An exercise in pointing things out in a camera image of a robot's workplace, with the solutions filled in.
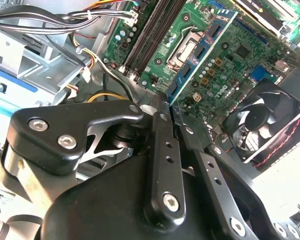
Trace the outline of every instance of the black mechanical arm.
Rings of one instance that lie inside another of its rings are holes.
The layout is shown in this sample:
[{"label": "black mechanical arm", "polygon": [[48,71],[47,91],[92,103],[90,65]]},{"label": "black mechanical arm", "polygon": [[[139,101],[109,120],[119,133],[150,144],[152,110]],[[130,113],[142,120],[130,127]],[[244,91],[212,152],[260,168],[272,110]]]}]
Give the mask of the black mechanical arm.
[{"label": "black mechanical arm", "polygon": [[[0,178],[45,213],[38,239],[300,239],[227,153],[203,149],[178,105],[158,93],[142,109],[119,100],[12,116]],[[122,147],[133,156],[77,183],[82,159]]]}]

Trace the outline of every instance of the motherboard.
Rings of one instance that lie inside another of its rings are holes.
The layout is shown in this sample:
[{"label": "motherboard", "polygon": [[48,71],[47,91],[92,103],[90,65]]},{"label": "motherboard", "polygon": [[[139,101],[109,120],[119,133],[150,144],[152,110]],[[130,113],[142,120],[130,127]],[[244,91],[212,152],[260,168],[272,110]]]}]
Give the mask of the motherboard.
[{"label": "motherboard", "polygon": [[186,115],[217,126],[261,81],[300,65],[300,0],[129,3],[103,61]]}]

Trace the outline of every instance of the cooling fan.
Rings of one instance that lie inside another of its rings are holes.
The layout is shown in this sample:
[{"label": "cooling fan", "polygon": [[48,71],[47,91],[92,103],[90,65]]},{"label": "cooling fan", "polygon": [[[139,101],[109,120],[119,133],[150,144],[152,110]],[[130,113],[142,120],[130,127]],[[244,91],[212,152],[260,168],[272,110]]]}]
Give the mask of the cooling fan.
[{"label": "cooling fan", "polygon": [[260,163],[300,118],[300,102],[267,80],[256,86],[223,122],[243,162]]}]

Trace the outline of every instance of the ram slot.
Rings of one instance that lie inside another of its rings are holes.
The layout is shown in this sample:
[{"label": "ram slot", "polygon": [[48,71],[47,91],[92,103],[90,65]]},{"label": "ram slot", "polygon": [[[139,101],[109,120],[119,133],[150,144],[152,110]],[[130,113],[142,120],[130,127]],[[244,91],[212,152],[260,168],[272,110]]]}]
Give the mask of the ram slot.
[{"label": "ram slot", "polygon": [[186,2],[187,0],[173,0],[173,3],[169,8],[169,12],[166,13],[165,19],[162,20],[162,25],[160,26],[159,31],[153,37],[153,41],[151,42],[151,44],[147,47],[147,49],[143,51],[145,55],[142,56],[141,61],[138,63],[135,69],[138,73],[145,70],[152,56],[157,51],[159,44],[166,36],[167,32],[179,15],[180,11],[183,9]]},{"label": "ram slot", "polygon": [[147,21],[146,25],[144,26],[140,36],[138,37],[137,42],[134,44],[133,49],[131,50],[130,54],[128,55],[127,59],[125,60],[124,65],[128,68],[131,67],[131,64],[135,61],[135,59],[140,55],[146,41],[148,40],[149,35],[154,30],[154,27],[158,21],[162,17],[169,4],[168,0],[159,0],[156,4],[149,20]]}]

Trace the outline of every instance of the blue expansion card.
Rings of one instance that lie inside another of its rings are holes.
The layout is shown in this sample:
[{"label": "blue expansion card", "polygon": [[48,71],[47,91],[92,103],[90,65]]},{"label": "blue expansion card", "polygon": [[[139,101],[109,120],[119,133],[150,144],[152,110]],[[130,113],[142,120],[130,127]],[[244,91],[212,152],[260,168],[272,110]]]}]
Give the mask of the blue expansion card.
[{"label": "blue expansion card", "polygon": [[193,78],[201,64],[207,59],[217,42],[236,18],[238,12],[220,9],[212,24],[206,29],[196,48],[177,73],[172,84],[166,91],[170,106],[177,100],[180,93]]}]

